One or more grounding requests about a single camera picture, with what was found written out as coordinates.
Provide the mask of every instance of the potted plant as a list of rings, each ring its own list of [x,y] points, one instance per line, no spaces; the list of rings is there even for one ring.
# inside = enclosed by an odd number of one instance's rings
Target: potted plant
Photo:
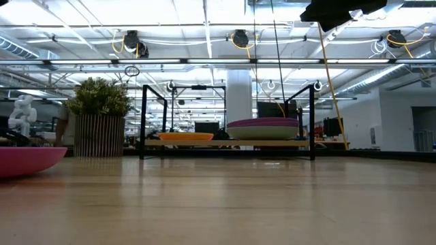
[[[132,109],[125,84],[88,78],[65,105],[76,115],[74,155],[119,157],[123,155],[124,117]]]

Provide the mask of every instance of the green leaves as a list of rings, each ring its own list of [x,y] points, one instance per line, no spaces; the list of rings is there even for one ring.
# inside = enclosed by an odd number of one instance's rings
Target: green leaves
[[[88,78],[74,89],[76,97],[69,99],[66,106],[76,115],[125,116],[133,109],[131,99],[127,97],[126,85],[115,85],[116,82]]]

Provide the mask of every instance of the purple bowl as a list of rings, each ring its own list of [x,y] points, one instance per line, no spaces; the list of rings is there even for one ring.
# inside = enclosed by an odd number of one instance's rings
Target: purple bowl
[[[253,122],[253,123],[245,123],[243,125],[228,127],[228,128],[234,128],[234,127],[264,127],[264,126],[276,126],[276,127],[298,127],[299,123],[294,121],[277,121],[277,122]]]
[[[267,122],[295,122],[298,123],[297,119],[294,118],[252,118],[252,119],[244,119],[237,120],[235,122],[231,122],[227,124],[227,127],[240,127],[241,125],[246,125],[249,123],[267,123]]]
[[[58,163],[64,147],[0,147],[0,178],[33,174]]]

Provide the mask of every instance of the white robot figure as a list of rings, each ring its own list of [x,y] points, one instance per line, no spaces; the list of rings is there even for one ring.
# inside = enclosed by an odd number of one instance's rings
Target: white robot figure
[[[34,123],[37,117],[36,109],[31,107],[32,101],[32,96],[20,95],[14,103],[14,111],[7,122],[10,129],[14,129],[17,125],[20,126],[21,134],[26,137],[30,133],[30,123]],[[22,114],[22,116],[20,119],[16,119],[19,114]]]

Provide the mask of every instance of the metal rack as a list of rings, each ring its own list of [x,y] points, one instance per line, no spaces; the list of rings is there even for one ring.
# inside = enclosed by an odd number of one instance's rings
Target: metal rack
[[[177,88],[188,89],[192,88],[188,87],[173,87],[173,91]],[[163,156],[165,152],[168,156],[189,156],[189,157],[200,157],[200,156],[208,156],[208,157],[237,157],[237,156],[252,156],[252,157],[265,157],[265,156],[279,156],[279,157],[296,157],[296,156],[309,156],[310,160],[315,160],[315,136],[313,134],[315,127],[315,89],[313,85],[308,85],[301,91],[298,91],[295,95],[290,97],[285,101],[285,115],[288,115],[288,107],[289,101],[295,99],[299,94],[305,92],[309,89],[309,110],[310,110],[310,131],[312,134],[309,136],[309,142],[302,137],[299,140],[214,140],[214,141],[174,141],[174,140],[147,140],[145,141],[145,122],[146,122],[146,92],[147,90],[151,90],[155,95],[164,100],[164,111],[163,111],[163,130],[166,130],[166,108],[168,106],[168,102],[158,93],[156,93],[152,88],[147,85],[144,85],[142,92],[142,111],[141,111],[141,138],[140,138],[140,159],[144,159],[144,150],[145,146],[161,146],[161,150],[153,151],[157,152],[158,155]],[[174,109],[174,93],[172,94],[172,108]],[[302,116],[301,112],[299,114],[300,119],[300,135],[302,135]],[[165,146],[302,146],[309,147],[309,150],[165,150]]]

